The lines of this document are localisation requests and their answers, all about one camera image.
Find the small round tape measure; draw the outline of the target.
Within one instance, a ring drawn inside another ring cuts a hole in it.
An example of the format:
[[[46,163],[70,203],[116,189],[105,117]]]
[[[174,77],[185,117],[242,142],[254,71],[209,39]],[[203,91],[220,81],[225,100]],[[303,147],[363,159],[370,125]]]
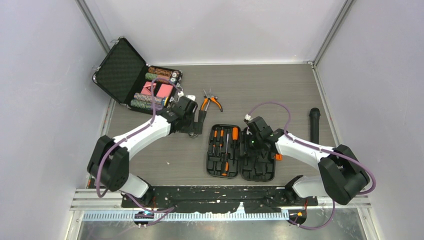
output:
[[[196,133],[194,133],[194,132],[190,132],[190,133],[188,133],[188,135],[189,135],[189,137],[190,138],[196,138],[198,135],[196,134]]]

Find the black plastic tool case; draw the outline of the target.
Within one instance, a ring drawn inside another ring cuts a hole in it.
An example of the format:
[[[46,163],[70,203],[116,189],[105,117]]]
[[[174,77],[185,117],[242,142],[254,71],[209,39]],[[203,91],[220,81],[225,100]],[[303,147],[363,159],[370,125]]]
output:
[[[236,149],[232,149],[232,129],[238,127],[239,136]],[[224,129],[223,146],[220,151],[220,131]],[[214,130],[217,129],[215,155],[212,155]],[[227,176],[222,176],[224,170],[224,154],[226,151],[226,137],[228,141],[228,164]],[[281,161],[283,156],[279,153],[266,150],[254,149],[250,146],[252,136],[247,129],[241,129],[237,125],[215,124],[212,126],[206,153],[206,172],[213,177],[233,179],[240,175],[247,181],[269,182],[274,179],[276,162]]]

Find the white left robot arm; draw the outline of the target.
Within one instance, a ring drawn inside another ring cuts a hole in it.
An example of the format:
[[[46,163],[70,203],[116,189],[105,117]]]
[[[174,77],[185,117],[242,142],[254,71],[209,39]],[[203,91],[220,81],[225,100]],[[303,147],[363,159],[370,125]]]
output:
[[[154,111],[147,122],[133,130],[115,136],[101,136],[94,147],[87,171],[95,179],[97,196],[107,191],[121,191],[134,197],[141,207],[153,202],[150,185],[130,172],[131,159],[141,150],[175,132],[186,131],[198,108],[194,95],[181,96],[171,107]]]

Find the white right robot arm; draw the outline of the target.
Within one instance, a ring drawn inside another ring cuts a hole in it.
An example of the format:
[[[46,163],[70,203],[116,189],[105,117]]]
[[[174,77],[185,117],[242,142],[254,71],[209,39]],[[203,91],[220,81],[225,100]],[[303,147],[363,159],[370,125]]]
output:
[[[247,181],[270,182],[276,164],[284,157],[299,160],[318,171],[317,176],[298,175],[285,186],[285,198],[299,205],[307,197],[327,196],[348,204],[371,182],[353,151],[346,145],[328,147],[306,141],[288,131],[272,129],[258,116],[245,119],[246,127],[214,124],[208,132],[206,171],[218,178],[241,176]]]

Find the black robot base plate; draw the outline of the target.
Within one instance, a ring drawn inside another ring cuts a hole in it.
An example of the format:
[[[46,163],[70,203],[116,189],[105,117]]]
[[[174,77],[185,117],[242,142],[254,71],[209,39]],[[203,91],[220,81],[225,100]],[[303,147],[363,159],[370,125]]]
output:
[[[277,213],[281,207],[315,207],[315,197],[300,198],[282,186],[228,185],[228,186],[153,186],[133,202],[124,195],[123,208],[147,208],[166,210],[173,207],[176,213],[234,213],[239,207],[251,213]]]

